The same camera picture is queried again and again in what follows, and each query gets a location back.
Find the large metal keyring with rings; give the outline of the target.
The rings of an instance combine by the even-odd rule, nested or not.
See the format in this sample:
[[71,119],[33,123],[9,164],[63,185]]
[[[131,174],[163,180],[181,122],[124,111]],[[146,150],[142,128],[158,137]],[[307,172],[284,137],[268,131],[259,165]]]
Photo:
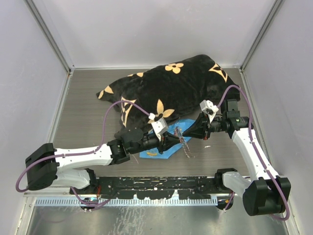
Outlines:
[[191,155],[190,149],[188,147],[187,141],[184,139],[182,134],[183,134],[182,129],[179,126],[176,126],[174,128],[174,135],[179,138],[180,144],[184,150],[186,157],[187,158],[193,158],[193,156]]

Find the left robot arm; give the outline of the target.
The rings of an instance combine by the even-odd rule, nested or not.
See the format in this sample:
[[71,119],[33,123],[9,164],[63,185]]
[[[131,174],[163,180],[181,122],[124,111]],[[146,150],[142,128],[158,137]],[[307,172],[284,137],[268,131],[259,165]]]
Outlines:
[[153,148],[163,153],[179,142],[179,138],[169,132],[156,135],[133,129],[101,147],[60,149],[45,143],[25,160],[27,189],[36,191],[65,186],[92,194],[96,192],[98,182],[90,166],[122,164],[130,160],[131,154]]

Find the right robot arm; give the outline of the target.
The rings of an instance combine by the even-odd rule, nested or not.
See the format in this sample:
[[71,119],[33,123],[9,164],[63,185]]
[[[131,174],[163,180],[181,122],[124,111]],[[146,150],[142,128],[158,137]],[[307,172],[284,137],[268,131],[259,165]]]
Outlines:
[[198,118],[183,136],[207,140],[212,133],[226,132],[249,172],[249,178],[245,178],[234,168],[218,169],[214,176],[215,189],[221,193],[230,190],[240,196],[250,216],[286,212],[291,183],[279,176],[266,158],[250,118],[241,116],[237,100],[225,100],[220,108],[204,100],[200,108]]

